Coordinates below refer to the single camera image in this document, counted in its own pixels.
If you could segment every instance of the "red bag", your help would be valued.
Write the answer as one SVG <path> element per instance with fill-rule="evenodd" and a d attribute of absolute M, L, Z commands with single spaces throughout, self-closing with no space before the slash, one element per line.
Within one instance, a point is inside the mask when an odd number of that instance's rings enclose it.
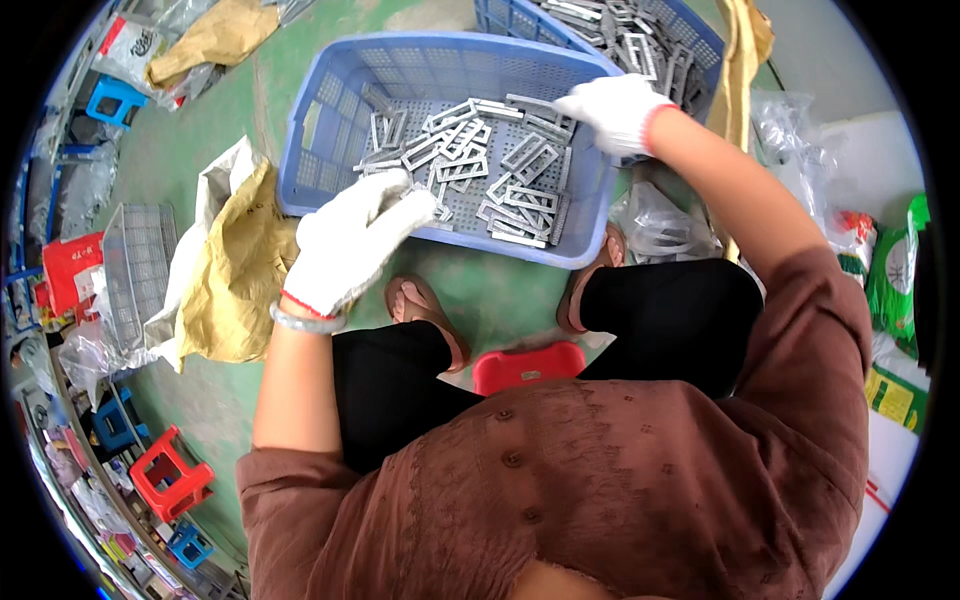
<path fill-rule="evenodd" d="M 90 272 L 104 264 L 104 233 L 97 231 L 69 242 L 43 247 L 43 274 L 50 293 L 50 309 L 59 317 L 93 296 Z"/>

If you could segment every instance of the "bracelet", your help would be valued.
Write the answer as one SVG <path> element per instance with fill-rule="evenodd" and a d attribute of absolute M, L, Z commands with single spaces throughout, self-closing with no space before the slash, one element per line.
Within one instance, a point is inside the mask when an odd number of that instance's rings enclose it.
<path fill-rule="evenodd" d="M 330 334 L 336 333 L 347 326 L 347 315 L 343 313 L 337 315 L 335 319 L 305 319 L 285 312 L 280 308 L 278 302 L 270 305 L 270 317 L 276 324 L 305 333 Z"/>

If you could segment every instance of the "brown shirt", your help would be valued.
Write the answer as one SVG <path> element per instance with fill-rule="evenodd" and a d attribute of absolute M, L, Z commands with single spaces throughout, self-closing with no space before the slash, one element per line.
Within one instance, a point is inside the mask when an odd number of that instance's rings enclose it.
<path fill-rule="evenodd" d="M 501 600 L 539 559 L 617 596 L 819 598 L 860 515 L 870 347 L 863 291 L 818 249 L 769 281 L 736 397 L 507 390 L 363 478 L 256 449 L 237 464 L 255 597 Z"/>

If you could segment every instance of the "blue plastic stool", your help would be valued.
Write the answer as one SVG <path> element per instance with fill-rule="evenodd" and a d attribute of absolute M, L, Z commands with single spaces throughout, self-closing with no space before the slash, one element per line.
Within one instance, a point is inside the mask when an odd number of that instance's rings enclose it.
<path fill-rule="evenodd" d="M 207 540 L 200 537 L 200 532 L 193 523 L 187 521 L 182 521 L 174 530 L 174 535 L 167 542 L 167 548 L 187 568 L 197 568 L 214 550 Z"/>
<path fill-rule="evenodd" d="M 100 112 L 100 103 L 105 98 L 117 102 L 117 110 L 113 114 Z M 86 103 L 86 114 L 128 130 L 130 126 L 123 122 L 127 118 L 127 113 L 133 107 L 145 106 L 147 106 L 147 97 L 133 89 L 132 85 L 113 79 L 110 75 L 101 75 L 97 86 L 93 88 L 90 102 Z"/>
<path fill-rule="evenodd" d="M 120 388 L 120 399 L 124 402 L 129 400 L 130 390 Z M 100 442 L 100 446 L 107 452 L 113 452 L 118 448 L 136 442 L 136 438 L 133 437 L 133 432 L 127 426 L 127 422 L 120 413 L 120 405 L 117 404 L 115 397 L 100 405 L 97 412 L 93 414 L 91 423 L 93 432 L 97 434 L 97 440 Z M 150 437 L 150 430 L 147 429 L 147 425 L 140 423 L 135 426 L 135 429 L 141 438 Z"/>

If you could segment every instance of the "gray plastic basket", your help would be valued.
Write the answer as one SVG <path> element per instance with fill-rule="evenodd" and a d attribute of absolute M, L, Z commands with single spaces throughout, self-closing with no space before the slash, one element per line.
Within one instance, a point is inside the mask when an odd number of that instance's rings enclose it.
<path fill-rule="evenodd" d="M 172 206 L 120 204 L 104 231 L 104 272 L 117 341 L 142 348 L 143 324 L 163 308 L 177 247 Z"/>

